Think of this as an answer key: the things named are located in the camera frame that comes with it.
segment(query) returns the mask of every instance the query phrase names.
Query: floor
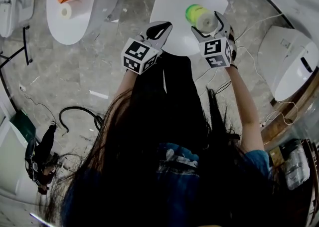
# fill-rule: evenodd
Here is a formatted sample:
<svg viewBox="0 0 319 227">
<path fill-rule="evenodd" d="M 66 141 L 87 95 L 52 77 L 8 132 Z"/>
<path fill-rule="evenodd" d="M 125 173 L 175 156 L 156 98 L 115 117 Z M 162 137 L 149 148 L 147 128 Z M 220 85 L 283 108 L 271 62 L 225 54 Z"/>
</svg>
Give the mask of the floor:
<svg viewBox="0 0 319 227">
<path fill-rule="evenodd" d="M 135 36 L 139 28 L 149 22 L 155 0 L 119 0 L 113 15 L 119 22 L 104 22 L 100 29 L 86 35 L 75 45 L 66 46 L 58 43 L 51 36 L 46 21 L 46 0 L 35 0 L 32 19 L 28 22 L 28 51 L 33 63 L 26 66 L 24 55 L 15 57 L 2 70 L 11 96 L 23 109 L 37 128 L 37 136 L 42 138 L 52 121 L 52 116 L 44 107 L 34 106 L 20 91 L 20 84 L 26 88 L 27 96 L 36 103 L 45 104 L 58 122 L 59 112 L 68 106 L 83 106 L 103 116 L 112 101 L 124 69 L 121 66 L 120 53 L 129 37 Z M 238 37 L 247 27 L 258 20 L 278 14 L 266 0 L 229 0 L 226 18 Z M 271 25 L 286 25 L 279 18 L 269 19 L 254 26 L 238 42 L 245 46 L 256 58 L 259 45 Z M 2 41 L 5 55 L 10 55 L 22 45 L 22 29 Z M 208 71 L 203 59 L 193 56 L 193 78 L 204 109 L 207 109 L 205 87 L 217 89 L 228 80 L 224 70 Z M 267 84 L 256 74 L 252 58 L 244 49 L 238 50 L 236 60 L 239 72 L 247 84 L 258 107 L 260 120 L 272 112 L 271 92 Z M 103 99 L 90 94 L 90 91 L 108 96 Z M 228 107 L 228 117 L 235 131 L 241 133 L 237 106 L 231 86 L 218 95 L 221 109 Z M 97 135 L 93 119 L 81 111 L 69 111 L 63 114 L 63 121 L 70 132 L 59 126 L 53 151 L 63 154 L 75 152 L 85 154 L 90 149 Z"/>
</svg>

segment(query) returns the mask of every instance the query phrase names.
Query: long black hair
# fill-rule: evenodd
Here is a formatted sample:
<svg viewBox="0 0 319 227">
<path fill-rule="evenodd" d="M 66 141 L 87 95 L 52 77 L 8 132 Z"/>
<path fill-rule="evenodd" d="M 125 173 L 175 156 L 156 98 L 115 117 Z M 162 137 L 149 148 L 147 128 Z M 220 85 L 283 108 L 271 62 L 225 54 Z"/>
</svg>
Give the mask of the long black hair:
<svg viewBox="0 0 319 227">
<path fill-rule="evenodd" d="M 120 95 L 87 158 L 51 188 L 45 219 L 61 226 L 168 225 L 169 198 L 158 187 L 156 154 L 160 143 L 170 142 L 200 159 L 196 199 L 188 205 L 189 226 L 280 225 L 279 219 L 271 221 L 279 214 L 271 177 L 248 164 L 229 139 L 227 113 L 221 115 L 214 92 L 207 91 L 210 116 L 198 120 L 200 134 L 184 120 L 187 109 L 162 94 Z"/>
</svg>

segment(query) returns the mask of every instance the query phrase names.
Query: paper towel roll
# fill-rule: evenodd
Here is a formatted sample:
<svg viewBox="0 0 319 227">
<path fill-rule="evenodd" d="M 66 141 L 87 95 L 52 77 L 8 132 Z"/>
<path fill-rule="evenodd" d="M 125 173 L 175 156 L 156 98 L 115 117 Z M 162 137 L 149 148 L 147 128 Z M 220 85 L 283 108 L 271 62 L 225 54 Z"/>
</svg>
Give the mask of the paper towel roll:
<svg viewBox="0 0 319 227">
<path fill-rule="evenodd" d="M 60 16 L 65 19 L 71 19 L 85 13 L 85 8 L 80 0 L 73 0 L 62 3 L 60 6 Z"/>
</svg>

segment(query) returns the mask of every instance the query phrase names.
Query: black and white marker cube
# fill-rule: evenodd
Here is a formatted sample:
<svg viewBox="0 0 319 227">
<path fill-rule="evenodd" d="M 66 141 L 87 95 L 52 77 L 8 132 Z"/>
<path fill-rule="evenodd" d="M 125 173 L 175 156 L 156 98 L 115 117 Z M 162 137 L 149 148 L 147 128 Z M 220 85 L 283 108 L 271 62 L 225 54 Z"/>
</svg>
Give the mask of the black and white marker cube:
<svg viewBox="0 0 319 227">
<path fill-rule="evenodd" d="M 159 51 L 129 38 L 122 51 L 122 65 L 138 74 L 147 71 L 155 65 Z"/>
<path fill-rule="evenodd" d="M 198 46 L 211 68 L 230 66 L 232 50 L 227 38 L 201 42 Z"/>
</svg>

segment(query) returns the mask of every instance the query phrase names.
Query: black stand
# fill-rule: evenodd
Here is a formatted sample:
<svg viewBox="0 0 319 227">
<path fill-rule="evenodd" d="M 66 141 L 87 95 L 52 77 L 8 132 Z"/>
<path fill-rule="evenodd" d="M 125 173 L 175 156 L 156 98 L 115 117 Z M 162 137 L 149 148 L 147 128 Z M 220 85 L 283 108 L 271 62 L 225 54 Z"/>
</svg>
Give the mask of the black stand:
<svg viewBox="0 0 319 227">
<path fill-rule="evenodd" d="M 26 40 L 25 40 L 25 31 L 28 30 L 30 28 L 30 26 L 26 26 L 23 28 L 23 47 L 21 49 L 19 49 L 18 51 L 16 51 L 13 55 L 11 55 L 10 57 L 6 57 L 3 56 L 3 51 L 0 52 L 0 57 L 5 59 L 5 62 L 3 62 L 0 65 L 0 69 L 3 68 L 10 60 L 12 60 L 15 56 L 17 56 L 20 52 L 22 52 L 24 50 L 24 55 L 25 55 L 25 61 L 26 61 L 26 65 L 29 65 L 29 63 L 32 63 L 32 59 L 29 60 L 28 58 L 28 53 L 26 50 Z"/>
</svg>

